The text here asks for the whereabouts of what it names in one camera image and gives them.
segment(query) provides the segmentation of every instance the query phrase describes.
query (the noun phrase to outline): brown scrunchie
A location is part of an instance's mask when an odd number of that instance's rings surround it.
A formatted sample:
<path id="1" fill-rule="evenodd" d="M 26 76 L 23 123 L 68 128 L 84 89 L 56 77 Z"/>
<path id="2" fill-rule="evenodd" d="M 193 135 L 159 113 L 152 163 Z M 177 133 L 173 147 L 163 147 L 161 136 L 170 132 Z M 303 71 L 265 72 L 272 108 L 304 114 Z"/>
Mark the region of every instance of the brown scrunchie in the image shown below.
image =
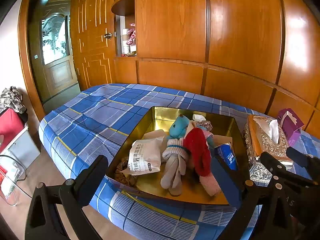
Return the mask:
<path id="1" fill-rule="evenodd" d="M 115 180 L 127 186 L 134 187 L 137 183 L 138 176 L 127 175 L 128 177 L 126 178 L 125 175 L 121 172 L 128 167 L 128 159 L 128 157 L 122 158 L 121 162 L 117 165 Z"/>

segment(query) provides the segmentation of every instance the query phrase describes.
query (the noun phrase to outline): wooden shelf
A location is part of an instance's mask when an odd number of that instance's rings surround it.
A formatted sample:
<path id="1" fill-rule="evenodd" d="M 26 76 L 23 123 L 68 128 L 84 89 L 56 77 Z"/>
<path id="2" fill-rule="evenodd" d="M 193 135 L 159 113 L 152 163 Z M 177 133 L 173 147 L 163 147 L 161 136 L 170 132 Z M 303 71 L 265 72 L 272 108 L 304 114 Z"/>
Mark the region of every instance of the wooden shelf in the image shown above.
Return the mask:
<path id="1" fill-rule="evenodd" d="M 111 11 L 120 16 L 132 15 L 134 14 L 134 0 L 115 0 Z"/>
<path id="2" fill-rule="evenodd" d="M 116 60 L 119 60 L 119 59 L 123 59 L 123 60 L 133 60 L 133 61 L 139 60 L 139 58 L 137 57 L 137 55 L 135 55 L 135 56 L 130 56 L 130 57 L 116 56 L 115 59 L 116 59 Z"/>

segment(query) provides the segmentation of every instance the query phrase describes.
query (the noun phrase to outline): white tissue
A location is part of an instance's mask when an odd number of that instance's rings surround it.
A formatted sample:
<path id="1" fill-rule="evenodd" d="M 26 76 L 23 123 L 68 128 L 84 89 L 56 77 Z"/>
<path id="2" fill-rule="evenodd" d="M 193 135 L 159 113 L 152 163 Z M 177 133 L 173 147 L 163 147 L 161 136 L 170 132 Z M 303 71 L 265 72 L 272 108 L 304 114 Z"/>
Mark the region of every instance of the white tissue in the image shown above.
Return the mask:
<path id="1" fill-rule="evenodd" d="M 255 122 L 261 127 L 261 129 L 269 136 L 273 143 L 278 144 L 279 142 L 279 129 L 278 121 L 276 119 L 272 120 L 270 123 L 254 118 Z"/>
<path id="2" fill-rule="evenodd" d="M 205 117 L 201 114 L 193 114 L 192 119 L 197 122 L 206 121 Z"/>

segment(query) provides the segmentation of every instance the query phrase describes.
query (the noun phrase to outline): red knitted sock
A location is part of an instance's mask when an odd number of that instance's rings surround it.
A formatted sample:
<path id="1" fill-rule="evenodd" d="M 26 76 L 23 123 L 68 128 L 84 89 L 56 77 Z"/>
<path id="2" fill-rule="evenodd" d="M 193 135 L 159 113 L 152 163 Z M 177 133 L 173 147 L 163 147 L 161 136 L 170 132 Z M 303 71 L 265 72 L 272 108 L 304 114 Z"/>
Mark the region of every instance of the red knitted sock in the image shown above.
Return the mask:
<path id="1" fill-rule="evenodd" d="M 202 177 L 209 175 L 211 156 L 203 131 L 200 128 L 193 128 L 184 139 L 183 146 L 191 152 L 198 175 Z"/>

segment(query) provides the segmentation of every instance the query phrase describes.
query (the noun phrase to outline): wooden cabinet door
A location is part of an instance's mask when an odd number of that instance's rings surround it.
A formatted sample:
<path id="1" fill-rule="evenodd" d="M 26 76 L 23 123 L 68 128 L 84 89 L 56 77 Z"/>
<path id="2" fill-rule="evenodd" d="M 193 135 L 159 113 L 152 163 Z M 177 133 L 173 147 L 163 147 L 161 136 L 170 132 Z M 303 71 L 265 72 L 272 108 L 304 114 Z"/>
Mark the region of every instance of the wooden cabinet door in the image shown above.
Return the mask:
<path id="1" fill-rule="evenodd" d="M 314 106 L 320 91 L 320 26 L 302 0 L 283 1 L 286 30 L 279 86 Z"/>
<path id="2" fill-rule="evenodd" d="M 136 0 L 139 57 L 204 62 L 206 0 Z"/>
<path id="3" fill-rule="evenodd" d="M 280 0 L 210 0 L 209 64 L 276 82 Z"/>
<path id="4" fill-rule="evenodd" d="M 71 0 L 71 40 L 81 90 L 111 83 L 115 56 L 114 0 Z M 110 40 L 103 37 L 112 33 Z"/>

